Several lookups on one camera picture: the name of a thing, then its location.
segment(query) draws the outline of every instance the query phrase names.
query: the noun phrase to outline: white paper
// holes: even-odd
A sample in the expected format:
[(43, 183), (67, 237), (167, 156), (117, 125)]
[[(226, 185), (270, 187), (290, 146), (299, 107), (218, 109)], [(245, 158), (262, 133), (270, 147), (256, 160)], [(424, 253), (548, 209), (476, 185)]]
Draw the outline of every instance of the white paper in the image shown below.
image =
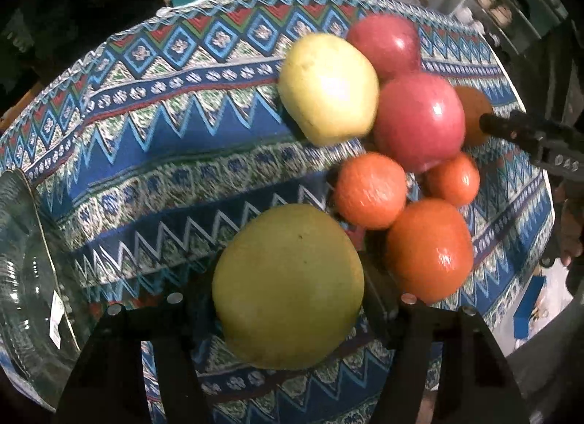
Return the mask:
[(61, 349), (61, 336), (59, 335), (59, 324), (65, 313), (65, 305), (63, 301), (57, 294), (57, 291), (53, 291), (53, 303), (51, 305), (51, 318), (49, 319), (49, 336), (53, 343)]

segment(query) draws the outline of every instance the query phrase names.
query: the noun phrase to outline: table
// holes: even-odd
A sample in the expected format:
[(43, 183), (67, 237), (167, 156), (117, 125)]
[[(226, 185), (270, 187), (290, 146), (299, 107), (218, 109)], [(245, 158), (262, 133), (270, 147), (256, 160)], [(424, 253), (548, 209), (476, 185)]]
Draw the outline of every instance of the table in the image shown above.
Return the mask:
[[(210, 0), (112, 35), (22, 113), (0, 139), (0, 171), (21, 168), (36, 187), (96, 316), (108, 303), (148, 305), (185, 284), (271, 206), (326, 208), (327, 171), (363, 146), (302, 141), (278, 102), (277, 74), (303, 34), (342, 37), (375, 12), (418, 25), (424, 70), (483, 90), (498, 115), (523, 109), (486, 42), (435, 12), (391, 0)], [(554, 214), (546, 174), (515, 146), (491, 139), (470, 153), (481, 189), (461, 212), (475, 268), (437, 306), (470, 304), (494, 327), (529, 279)], [(409, 183), (416, 200), (413, 176)], [(158, 423), (151, 351), (145, 342)], [(193, 359), (217, 423), (309, 423), (364, 422), (391, 357), (361, 316), (335, 354), (309, 370), (256, 370), (217, 336)], [(436, 359), (429, 387), (438, 373)]]

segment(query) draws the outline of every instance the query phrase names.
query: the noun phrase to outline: apple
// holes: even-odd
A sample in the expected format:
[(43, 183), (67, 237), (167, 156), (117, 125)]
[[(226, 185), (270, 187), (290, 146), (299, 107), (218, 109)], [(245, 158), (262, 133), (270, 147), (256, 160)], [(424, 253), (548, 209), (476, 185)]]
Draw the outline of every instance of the apple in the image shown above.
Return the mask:
[(365, 55), (380, 83), (420, 70), (420, 38), (416, 26), (398, 15), (374, 14), (356, 22), (347, 41)]
[(445, 79), (418, 72), (399, 76), (380, 92), (375, 144), (406, 172), (423, 173), (462, 147), (462, 104)]

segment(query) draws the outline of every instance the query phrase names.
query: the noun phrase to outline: hand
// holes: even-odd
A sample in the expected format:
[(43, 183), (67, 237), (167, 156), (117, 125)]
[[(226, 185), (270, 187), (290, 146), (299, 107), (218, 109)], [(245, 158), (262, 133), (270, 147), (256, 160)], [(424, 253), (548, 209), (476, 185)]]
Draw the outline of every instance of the hand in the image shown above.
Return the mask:
[(582, 187), (566, 187), (562, 183), (554, 192), (556, 202), (564, 202), (560, 220), (560, 260), (566, 267), (570, 266), (575, 257), (584, 253), (582, 244), (582, 229), (584, 228), (584, 195)]

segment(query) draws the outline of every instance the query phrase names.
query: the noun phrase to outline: orange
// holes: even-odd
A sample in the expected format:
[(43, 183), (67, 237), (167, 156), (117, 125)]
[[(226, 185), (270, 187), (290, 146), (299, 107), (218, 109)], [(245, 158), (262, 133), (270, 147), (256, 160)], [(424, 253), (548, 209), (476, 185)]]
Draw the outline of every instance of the orange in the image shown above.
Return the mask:
[(404, 169), (377, 152), (345, 161), (335, 187), (337, 211), (367, 229), (387, 229), (405, 208)]
[(402, 291), (427, 304), (455, 293), (472, 270), (471, 235), (444, 200), (410, 203), (387, 234), (386, 267)]
[(454, 89), (464, 109), (466, 125), (464, 145), (477, 147), (484, 144), (489, 136), (481, 130), (478, 120), (483, 114), (493, 114), (489, 98), (482, 91), (470, 86), (455, 86)]
[(475, 199), (480, 183), (475, 161), (464, 152), (426, 172), (426, 187), (430, 195), (457, 207), (468, 205)]

